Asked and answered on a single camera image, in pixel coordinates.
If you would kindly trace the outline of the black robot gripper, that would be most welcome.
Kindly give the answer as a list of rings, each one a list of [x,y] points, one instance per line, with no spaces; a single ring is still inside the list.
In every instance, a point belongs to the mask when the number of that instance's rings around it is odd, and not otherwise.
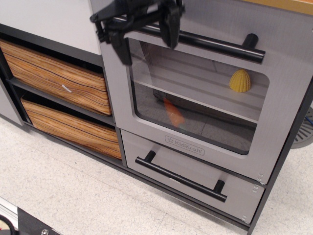
[[[135,30],[158,22],[160,34],[169,48],[179,42],[180,18],[185,12],[181,0],[114,0],[94,13],[90,21],[102,31]],[[128,41],[124,33],[109,33],[111,45],[123,65],[132,65]]]

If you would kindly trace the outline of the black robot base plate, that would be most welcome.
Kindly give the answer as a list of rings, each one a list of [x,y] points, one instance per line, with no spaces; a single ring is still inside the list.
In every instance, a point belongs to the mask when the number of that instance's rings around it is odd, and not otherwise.
[[[60,235],[58,231],[43,223],[19,207],[13,211],[0,207],[1,235]]]

